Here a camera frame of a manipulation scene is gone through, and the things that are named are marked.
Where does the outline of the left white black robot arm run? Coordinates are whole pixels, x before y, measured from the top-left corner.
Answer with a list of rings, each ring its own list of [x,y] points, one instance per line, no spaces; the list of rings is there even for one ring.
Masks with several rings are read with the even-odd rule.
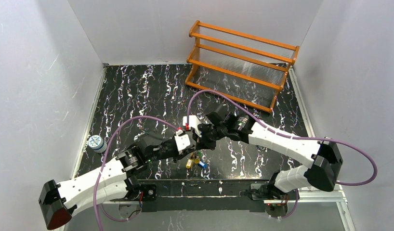
[[[184,158],[196,149],[197,136],[190,132],[164,139],[150,133],[139,138],[128,149],[99,167],[77,178],[43,185],[39,205],[46,228],[55,230],[67,224],[79,212],[106,201],[127,198],[150,201],[156,187],[141,185],[136,175],[152,161]]]

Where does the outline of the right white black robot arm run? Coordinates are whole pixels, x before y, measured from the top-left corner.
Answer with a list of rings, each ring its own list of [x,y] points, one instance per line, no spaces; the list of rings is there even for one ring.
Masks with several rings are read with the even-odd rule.
[[[325,192],[334,190],[343,159],[333,140],[299,137],[264,123],[247,110],[234,115],[222,105],[206,117],[208,124],[190,114],[183,118],[183,125],[195,133],[197,149],[213,150],[218,140],[227,137],[265,147],[300,162],[299,167],[276,171],[259,189],[261,194],[277,196],[303,187]]]

